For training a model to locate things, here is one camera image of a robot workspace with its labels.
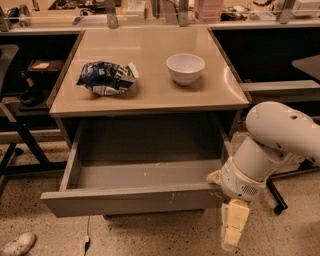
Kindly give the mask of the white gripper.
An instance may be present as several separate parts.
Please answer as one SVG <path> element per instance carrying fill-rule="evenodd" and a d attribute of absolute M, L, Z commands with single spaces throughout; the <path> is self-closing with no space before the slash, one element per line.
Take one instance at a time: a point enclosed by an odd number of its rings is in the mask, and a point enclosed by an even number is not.
<path fill-rule="evenodd" d="M 232 157 L 228 158 L 221 171 L 210 173 L 206 181 L 221 184 L 222 192 L 233 198 L 228 204 L 223 203 L 221 208 L 221 246 L 231 251 L 238 245 L 249 217 L 250 209 L 247 202 L 258 197 L 265 189 L 266 182 L 249 178 L 236 166 Z"/>

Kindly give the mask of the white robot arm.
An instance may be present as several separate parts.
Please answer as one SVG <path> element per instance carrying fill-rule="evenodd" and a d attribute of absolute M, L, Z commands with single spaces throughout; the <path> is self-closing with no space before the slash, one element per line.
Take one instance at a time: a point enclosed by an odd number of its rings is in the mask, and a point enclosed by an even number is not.
<path fill-rule="evenodd" d="M 207 176 L 230 201 L 222 205 L 221 244 L 236 247 L 249 216 L 249 203 L 267 179 L 298 155 L 320 166 L 320 125 L 308 115 L 279 102 L 262 102 L 246 116 L 248 136 L 221 169 Z"/>

